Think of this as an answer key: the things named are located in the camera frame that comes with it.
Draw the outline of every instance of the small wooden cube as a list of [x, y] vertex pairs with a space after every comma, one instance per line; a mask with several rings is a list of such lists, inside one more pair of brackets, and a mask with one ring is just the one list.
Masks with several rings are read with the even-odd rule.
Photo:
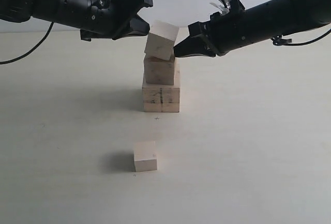
[[174, 85], [148, 84], [144, 76], [143, 98], [145, 112], [178, 113], [180, 103], [180, 71], [176, 67]]
[[144, 60], [146, 83], [174, 85], [176, 64], [177, 59], [174, 54], [169, 61], [146, 55]]
[[162, 60], [170, 60], [178, 32], [178, 26], [156, 21], [149, 31], [145, 53]]
[[138, 142], [135, 144], [134, 166], [137, 172], [157, 170], [155, 141]]

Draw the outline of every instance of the block tower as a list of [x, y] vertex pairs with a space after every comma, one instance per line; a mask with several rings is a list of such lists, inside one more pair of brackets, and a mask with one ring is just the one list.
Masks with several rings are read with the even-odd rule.
[[161, 21], [149, 31], [142, 86], [145, 112], [179, 112], [180, 73], [173, 52], [178, 31], [179, 27]]

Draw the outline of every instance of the robotic arm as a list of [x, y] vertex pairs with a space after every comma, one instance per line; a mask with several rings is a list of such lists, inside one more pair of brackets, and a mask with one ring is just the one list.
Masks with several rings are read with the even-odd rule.
[[149, 24], [137, 13], [153, 0], [0, 0], [0, 19], [25, 22], [30, 17], [79, 28], [81, 39], [145, 36]]
[[190, 35], [175, 46], [177, 57], [224, 56], [228, 52], [271, 39], [276, 46], [298, 46], [282, 36], [331, 23], [331, 0], [272, 0], [245, 9], [240, 0], [219, 0], [220, 11], [210, 21], [189, 25]]

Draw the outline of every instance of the tilted wooden block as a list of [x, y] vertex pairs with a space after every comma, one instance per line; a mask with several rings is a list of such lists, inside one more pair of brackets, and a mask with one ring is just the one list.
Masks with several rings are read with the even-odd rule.
[[178, 32], [178, 26], [156, 21], [149, 31], [145, 53], [162, 60], [170, 60]]
[[144, 60], [146, 83], [174, 85], [176, 64], [177, 59], [174, 54], [169, 61], [146, 55]]
[[137, 172], [157, 170], [155, 141], [138, 142], [135, 144], [134, 166]]
[[144, 76], [143, 98], [145, 112], [178, 113], [180, 103], [180, 72], [176, 67], [174, 85], [148, 84]]

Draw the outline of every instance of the large wooden block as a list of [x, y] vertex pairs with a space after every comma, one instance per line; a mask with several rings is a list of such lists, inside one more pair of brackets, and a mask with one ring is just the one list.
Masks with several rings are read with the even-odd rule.
[[134, 146], [134, 166], [137, 172], [157, 170], [154, 141], [138, 142]]
[[178, 113], [180, 103], [180, 71], [176, 67], [174, 85], [148, 84], [144, 76], [143, 98], [145, 112]]
[[149, 31], [145, 53], [162, 60], [170, 60], [178, 31], [178, 26], [156, 21]]
[[146, 83], [174, 85], [176, 64], [177, 59], [174, 54], [169, 61], [146, 55], [144, 59]]

